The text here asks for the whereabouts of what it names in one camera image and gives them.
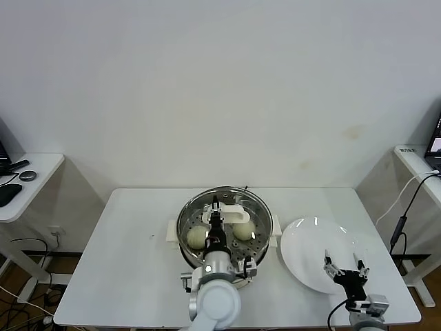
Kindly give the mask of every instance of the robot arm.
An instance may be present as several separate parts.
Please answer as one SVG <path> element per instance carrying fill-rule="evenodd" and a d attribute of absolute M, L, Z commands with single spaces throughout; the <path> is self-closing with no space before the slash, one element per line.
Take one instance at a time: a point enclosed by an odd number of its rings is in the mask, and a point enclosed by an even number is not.
<path fill-rule="evenodd" d="M 389 307 L 389 302 L 384 295 L 365 294 L 363 286 L 367 282 L 369 268 L 355 254 L 353 257 L 358 270 L 340 269 L 325 250 L 325 272 L 334 283 L 345 289 L 348 298 L 345 307 L 349 311 L 349 322 L 355 331 L 387 330 L 383 314 Z"/>
<path fill-rule="evenodd" d="M 236 279 L 256 276 L 257 265 L 252 257 L 231 262 L 231 251 L 223 230 L 222 212 L 216 196 L 213 198 L 211 226 L 205 240 L 204 263 L 201 267 L 181 274 L 183 287 L 189 292 L 189 315 L 193 321 L 189 331 L 212 331 L 228 328 L 239 315 L 240 297 L 232 285 Z"/>

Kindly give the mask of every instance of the stainless steel pot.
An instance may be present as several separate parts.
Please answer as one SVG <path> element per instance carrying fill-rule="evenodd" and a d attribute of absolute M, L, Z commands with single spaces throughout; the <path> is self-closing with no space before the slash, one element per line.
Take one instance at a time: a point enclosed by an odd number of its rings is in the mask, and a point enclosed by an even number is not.
<path fill-rule="evenodd" d="M 206 226 L 209 229 L 208 225 L 202 222 L 202 214 L 212 204 L 214 195 L 225 205 L 243 206 L 243 209 L 250 215 L 250 221 L 256 226 L 254 238 L 241 241 L 234 236 L 233 225 L 224 224 L 227 245 L 232 252 L 232 263 L 235 265 L 237 261 L 249 255 L 259 264 L 265 256 L 273 230 L 271 212 L 265 202 L 254 193 L 231 186 L 221 186 L 202 192 L 188 201 L 181 210 L 176 222 L 176 233 L 185 260 L 193 268 L 203 264 L 203 251 L 188 246 L 187 233 L 197 225 Z"/>

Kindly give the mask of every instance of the black cable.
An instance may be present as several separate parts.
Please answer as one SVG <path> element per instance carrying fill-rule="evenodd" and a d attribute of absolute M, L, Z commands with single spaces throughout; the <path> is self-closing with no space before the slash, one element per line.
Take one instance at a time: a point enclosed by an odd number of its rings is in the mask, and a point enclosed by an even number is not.
<path fill-rule="evenodd" d="M 402 266 L 402 260 L 404 260 L 404 256 L 406 255 L 406 249 L 407 249 L 407 234 L 405 234 L 404 232 L 401 232 L 401 234 L 404 236 L 404 249 L 402 250 L 402 256 L 401 256 L 401 260 L 400 260 L 400 264 L 398 264 L 398 272 L 400 271 L 400 268 Z"/>
<path fill-rule="evenodd" d="M 339 303 L 338 305 L 336 305 L 335 308 L 329 313 L 329 315 L 328 315 L 328 330 L 329 330 L 329 331 L 332 331 L 332 328 L 331 328 L 331 317 L 332 317 L 332 314 L 335 313 L 335 312 L 337 311 L 338 308 L 340 308 L 342 305 L 344 305 L 344 304 L 345 304 L 346 302 L 348 302 L 349 300 L 351 300 L 351 299 L 348 298 L 348 299 L 346 299 L 346 300 L 340 302 L 340 303 Z"/>
<path fill-rule="evenodd" d="M 44 263 L 46 261 L 46 257 L 49 255 L 48 243 L 46 243 L 43 239 L 40 239 L 40 238 L 17 238 L 17 239 L 10 240 L 10 242 L 12 243 L 14 241 L 23 241 L 23 240 L 35 240 L 35 241 L 40 241 L 40 242 L 44 243 L 45 254 L 44 254 L 43 260 L 41 262 L 41 267 L 43 267 L 43 265 L 44 265 Z"/>
<path fill-rule="evenodd" d="M 58 305 L 63 297 L 66 287 L 64 285 L 54 285 L 51 291 L 44 297 L 45 307 L 54 307 Z"/>
<path fill-rule="evenodd" d="M 37 323 L 36 323 L 36 325 L 34 326 L 34 331 L 44 331 L 44 330 L 46 330 L 46 329 L 48 329 L 48 328 L 52 328 L 52 330 L 53 330 L 53 327 L 54 327 L 54 322 L 51 322 L 51 323 L 49 323 L 49 324 L 47 324 L 47 325 L 45 325 L 44 323 L 43 323 L 43 319 L 41 319 L 41 320 L 39 320 Z"/>
<path fill-rule="evenodd" d="M 440 176 L 440 175 L 439 175 L 439 174 L 431 174 L 430 176 L 427 176 L 426 178 L 424 178 L 424 179 L 421 181 L 420 185 L 418 185 L 418 187 L 416 188 L 415 193 L 413 193 L 412 200 L 411 200 L 411 202 L 409 203 L 409 205 L 407 206 L 406 211 L 405 211 L 404 214 L 403 214 L 404 217 L 406 217 L 407 212 L 409 211 L 409 209 L 410 209 L 410 207 L 411 207 L 413 201 L 415 200 L 416 195 L 417 195 L 418 191 L 420 190 L 422 184 L 423 184 L 427 179 L 429 179 L 430 177 L 435 177 L 435 176 Z"/>
<path fill-rule="evenodd" d="M 59 238 L 59 234 L 58 234 L 58 232 L 55 233 L 55 238 L 57 238 L 57 246 L 56 246 L 56 248 L 54 248 L 52 251 L 54 251 L 54 250 L 58 250 L 59 247 L 60 247 L 60 238 Z"/>
<path fill-rule="evenodd" d="M 404 211 L 404 214 L 400 217 L 400 219 L 397 222 L 397 225 L 395 227 L 395 230 L 393 231 L 392 237 L 391 237 L 391 248 L 389 250 L 389 253 L 392 254 L 393 251 L 393 247 L 395 247 L 395 244 L 397 244 L 398 238 L 400 238 L 400 235 L 402 234 L 402 230 L 404 229 L 404 226 L 406 225 L 406 221 L 407 221 L 407 213 L 409 211 L 409 209 L 412 206 L 412 203 L 415 201 L 416 195 L 418 193 L 418 191 L 420 190 L 422 184 L 429 178 L 431 177 L 439 177 L 439 174 L 430 174 L 429 176 L 425 177 L 420 184 L 418 185 L 418 187 L 416 188 L 415 192 L 413 193 L 411 202 L 409 202 L 409 205 L 407 206 L 406 210 Z"/>
<path fill-rule="evenodd" d="M 12 178 L 9 181 L 6 181 L 5 183 L 0 184 L 0 187 L 9 184 L 11 181 L 16 179 L 16 177 L 19 175 L 18 172 L 11 172 L 11 174 L 13 174 L 14 176 L 12 176 Z"/>
<path fill-rule="evenodd" d="M 44 243 L 44 245 L 45 245 L 45 255 L 44 255 L 43 260 L 42 260 L 42 263 L 41 263 L 41 267 L 43 267 L 43 265 L 44 265 L 44 263 L 45 263 L 45 260 L 46 260 L 46 257 L 49 255 L 49 246 L 48 246 L 48 244 L 47 244 L 43 239 L 39 239 L 39 238 L 17 238 L 17 239 L 13 239 L 13 240 L 11 240 L 11 242 L 14 242 L 14 241 L 26 241 L 26 240 L 34 240 L 34 241 L 40 241 L 40 242 Z M 50 287 L 50 286 L 52 285 L 52 274 L 51 274 L 50 272 L 49 272 L 49 278 L 50 278 L 50 284 L 49 284 L 49 287 Z M 27 281 L 21 286 L 21 288 L 20 288 L 20 290 L 18 291 L 18 293 L 20 293 L 20 292 L 22 291 L 22 289 L 25 287 L 25 285 L 26 285 L 26 283 L 29 281 L 29 279 L 28 279 L 28 280 L 27 280 Z M 38 296 L 37 298 L 33 298 L 33 300 L 36 300 L 36 299 L 41 298 L 41 297 L 44 297 L 46 294 L 47 294 L 47 292 L 44 293 L 44 294 L 42 294 L 41 296 Z M 12 301 L 12 302 L 7 302 L 7 301 L 4 301 L 3 299 L 1 299 L 1 301 L 4 302 L 4 303 L 8 303 L 8 304 L 10 305 L 10 307 L 9 307 L 9 309 L 7 309 L 5 312 L 3 312 L 3 313 L 0 315 L 0 317 L 1 317 L 1 316 L 3 316 L 5 313 L 8 313 L 8 319 L 7 319 L 7 321 L 6 321 L 6 325 L 2 326 L 2 327 L 0 328 L 0 331 L 1 331 L 2 329 L 4 329 L 4 328 L 8 328 L 10 322 L 11 322 L 13 319 L 15 319 L 20 313 L 22 313 L 22 312 L 26 312 L 26 311 L 25 311 L 25 309 L 26 309 L 26 305 L 25 305 L 24 303 L 17 303 L 17 302 L 15 302 L 15 300 Z M 18 310 L 18 309 L 14 309 L 14 308 L 13 308 L 15 305 L 21 305 L 21 304 L 23 304 L 24 306 L 23 306 L 20 310 Z M 14 311 L 16 311 L 17 313 L 16 313 L 15 315 L 11 316 L 11 312 L 14 312 Z"/>
<path fill-rule="evenodd" d="M 28 325 L 21 326 L 20 328 L 15 329 L 15 331 L 20 331 L 20 330 L 22 330 L 24 328 L 28 328 L 28 331 L 31 331 L 31 327 L 34 327 L 34 326 L 38 325 L 40 322 L 42 322 L 42 320 L 29 323 Z"/>

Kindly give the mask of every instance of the black wire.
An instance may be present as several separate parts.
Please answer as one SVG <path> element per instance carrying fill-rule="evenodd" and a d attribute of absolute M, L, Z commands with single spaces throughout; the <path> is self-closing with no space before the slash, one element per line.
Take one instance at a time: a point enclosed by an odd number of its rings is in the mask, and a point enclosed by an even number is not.
<path fill-rule="evenodd" d="M 420 185 L 418 185 L 418 187 L 416 188 L 415 193 L 413 193 L 412 200 L 411 200 L 411 202 L 409 203 L 409 205 L 407 206 L 406 211 L 405 211 L 404 214 L 403 214 L 404 217 L 407 215 L 407 212 L 409 211 L 409 209 L 410 209 L 410 207 L 411 207 L 413 201 L 415 200 L 416 195 L 417 195 L 418 191 L 420 190 L 422 184 L 423 184 L 427 179 L 429 179 L 430 177 L 435 177 L 435 176 L 440 176 L 440 175 L 439 175 L 439 174 L 431 174 L 431 175 L 427 176 L 426 178 L 424 178 L 424 179 L 421 181 Z"/>
<path fill-rule="evenodd" d="M 43 324 L 43 319 L 42 319 L 42 320 L 38 321 L 37 324 L 34 326 L 34 330 L 35 331 L 44 331 L 44 330 L 46 330 L 48 328 L 51 328 L 51 327 L 52 328 L 54 327 L 54 323 L 53 322 L 49 323 L 47 325 L 44 325 Z"/>
<path fill-rule="evenodd" d="M 348 299 L 346 299 L 346 300 L 340 302 L 340 303 L 339 303 L 338 305 L 336 305 L 335 308 L 334 308 L 333 310 L 331 310 L 331 312 L 329 313 L 329 315 L 328 315 L 328 330 L 329 330 L 329 331 L 332 331 L 332 328 L 331 328 L 331 317 L 332 317 L 332 314 L 335 313 L 335 312 L 337 311 L 338 308 L 340 308 L 342 305 L 344 305 L 344 304 L 345 304 L 346 302 L 348 302 L 349 300 L 351 300 L 351 299 L 348 298 Z"/>
<path fill-rule="evenodd" d="M 406 255 L 406 249 L 407 249 L 407 234 L 405 234 L 404 232 L 400 233 L 400 236 L 403 235 L 404 236 L 404 249 L 402 251 L 402 256 L 401 256 L 401 260 L 400 260 L 400 264 L 398 264 L 398 271 L 400 271 L 400 268 L 402 266 L 402 260 L 404 260 L 404 256 Z"/>
<path fill-rule="evenodd" d="M 11 174 L 14 174 L 14 176 L 13 176 L 9 181 L 7 181 L 7 182 L 5 182 L 5 183 L 3 183 L 3 184 L 0 184 L 0 187 L 1 187 L 1 186 L 4 186 L 4 185 L 6 185 L 6 184 L 9 184 L 11 181 L 13 181 L 14 179 L 16 179 L 16 177 L 19 175 L 19 173 L 17 173 L 17 172 L 12 172 Z"/>
<path fill-rule="evenodd" d="M 55 285 L 52 287 L 52 291 L 47 293 L 44 297 L 44 308 L 54 307 L 58 305 L 63 297 L 66 287 L 64 285 Z"/>
<path fill-rule="evenodd" d="M 35 241 L 40 241 L 40 242 L 44 243 L 45 254 L 44 254 L 43 260 L 41 262 L 41 267 L 43 267 L 43 265 L 44 265 L 44 263 L 46 261 L 46 257 L 49 255 L 48 243 L 46 243 L 43 239 L 40 239 L 40 238 L 17 238 L 17 239 L 10 240 L 10 242 L 12 243 L 14 241 L 23 241 L 23 240 L 35 240 Z"/>
<path fill-rule="evenodd" d="M 40 242 L 44 243 L 44 245 L 45 245 L 45 255 L 44 255 L 43 260 L 42 260 L 42 263 L 41 263 L 41 267 L 43 267 L 43 265 L 44 265 L 44 263 L 45 263 L 45 260 L 46 260 L 46 257 L 49 255 L 49 246 L 48 246 L 48 244 L 47 244 L 43 239 L 39 239 L 39 238 L 17 238 L 17 239 L 13 239 L 13 240 L 11 240 L 11 242 L 14 242 L 14 241 L 26 241 L 26 240 L 34 240 L 34 241 L 40 241 Z M 50 287 L 50 286 L 52 285 L 52 274 L 51 274 L 50 272 L 49 272 L 49 278 L 50 278 L 50 284 L 49 284 L 49 287 Z M 28 279 L 28 280 L 27 280 L 27 281 L 21 286 L 21 288 L 20 288 L 20 290 L 18 291 L 18 293 L 20 293 L 20 292 L 22 291 L 22 289 L 25 287 L 25 285 L 26 285 L 26 283 L 29 281 L 29 279 Z M 41 297 L 45 296 L 46 294 L 47 294 L 47 293 L 44 293 L 44 294 L 38 296 L 37 298 L 33 298 L 32 300 L 36 300 L 36 299 L 38 299 L 38 298 L 41 298 Z M 8 319 L 7 319 L 7 321 L 6 321 L 6 325 L 4 325 L 3 327 L 0 328 L 0 330 L 2 330 L 2 329 L 4 329 L 5 327 L 8 328 L 10 322 L 11 322 L 13 319 L 15 319 L 15 318 L 16 318 L 21 312 L 26 312 L 26 311 L 25 311 L 25 309 L 26 309 L 26 305 L 25 305 L 24 303 L 17 303 L 17 302 L 15 302 L 15 300 L 12 301 L 12 302 L 7 302 L 7 301 L 4 301 L 3 299 L 0 299 L 0 300 L 1 300 L 2 302 L 4 302 L 4 303 L 7 303 L 7 304 L 10 305 L 9 309 L 6 310 L 5 312 L 3 312 L 3 313 L 0 315 L 0 317 L 1 317 L 1 316 L 3 316 L 5 313 L 8 313 Z M 20 310 L 17 310 L 17 309 L 14 309 L 14 308 L 13 308 L 15 305 L 21 305 L 21 304 L 23 304 L 24 306 L 23 306 Z M 14 311 L 17 311 L 17 313 L 11 317 L 11 312 L 14 312 Z"/>
<path fill-rule="evenodd" d="M 60 247 L 60 239 L 59 239 L 59 237 L 58 237 L 58 233 L 55 234 L 55 238 L 57 238 L 57 246 L 56 246 L 56 248 L 54 248 L 52 251 L 54 251 L 54 250 L 58 250 L 59 247 Z"/>
<path fill-rule="evenodd" d="M 42 322 L 42 320 L 39 320 L 39 321 L 36 321 L 36 322 L 29 323 L 28 325 L 21 326 L 20 328 L 15 329 L 15 331 L 19 331 L 19 330 L 22 330 L 22 329 L 24 329 L 24 328 L 28 328 L 28 331 L 30 331 L 30 329 L 31 329 L 32 326 L 38 325 L 40 322 Z"/>

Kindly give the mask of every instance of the white table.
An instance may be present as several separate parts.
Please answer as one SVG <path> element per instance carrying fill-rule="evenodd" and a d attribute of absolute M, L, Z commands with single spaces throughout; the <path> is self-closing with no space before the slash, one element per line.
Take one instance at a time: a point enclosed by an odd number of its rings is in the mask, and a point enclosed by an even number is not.
<path fill-rule="evenodd" d="M 394 152 L 413 176 L 432 170 L 429 164 L 427 164 L 427 162 L 424 160 L 426 146 L 396 146 Z M 416 180 L 421 182 L 421 180 L 423 180 L 425 177 L 426 175 L 418 177 Z M 441 180 L 436 177 L 429 178 L 424 182 L 422 188 L 427 191 L 437 206 L 441 208 Z M 406 282 L 407 286 L 416 289 L 421 298 L 421 302 L 423 302 L 424 306 L 428 308 L 435 307 L 435 301 L 430 295 L 430 292 L 427 290 L 427 287 L 422 279 L 440 265 L 441 252 L 432 254 L 416 268 L 412 261 L 403 261 L 403 266 L 407 271 L 407 274 L 404 276 L 404 281 Z"/>
<path fill-rule="evenodd" d="M 14 172 L 23 172 L 26 170 L 34 170 L 38 175 L 34 181 L 24 182 L 18 177 L 11 181 L 11 183 L 19 183 L 23 186 L 22 190 L 14 197 L 8 205 L 0 208 L 0 223 L 11 223 L 16 221 L 30 205 L 33 198 L 40 192 L 43 186 L 48 182 L 50 177 L 63 163 L 64 156 L 62 154 L 40 154 L 40 153 L 28 153 L 17 158 L 16 155 L 11 154 L 13 162 L 27 159 L 30 165 L 24 168 L 15 170 Z M 10 177 L 4 176 L 0 179 L 0 183 L 6 182 Z M 25 287 L 21 291 L 19 302 L 28 300 L 32 294 L 35 285 L 39 281 L 40 283 L 49 283 L 50 275 L 45 271 L 45 268 L 49 265 L 51 258 L 48 257 L 45 260 L 43 267 L 41 268 L 31 258 L 25 255 L 21 250 L 17 248 L 16 243 L 11 243 L 9 238 L 6 238 L 0 233 L 0 252 L 7 257 L 6 262 L 0 268 L 0 275 L 7 269 L 9 264 L 15 262 L 18 266 L 28 272 L 32 278 L 26 283 Z M 65 274 L 52 274 L 53 284 L 67 284 L 70 279 L 70 275 Z"/>
<path fill-rule="evenodd" d="M 180 328 L 189 325 L 180 274 L 190 272 L 165 241 L 167 222 L 203 189 L 113 191 L 55 313 L 59 325 L 103 328 Z M 421 315 L 351 188 L 252 189 L 278 215 L 282 229 L 299 217 L 333 217 L 367 249 L 367 293 L 384 294 L 386 323 L 416 323 Z M 290 274 L 278 248 L 270 248 L 253 283 L 239 290 L 242 310 L 234 328 L 323 327 L 346 299 L 310 290 Z M 332 323 L 349 325 L 338 310 Z"/>

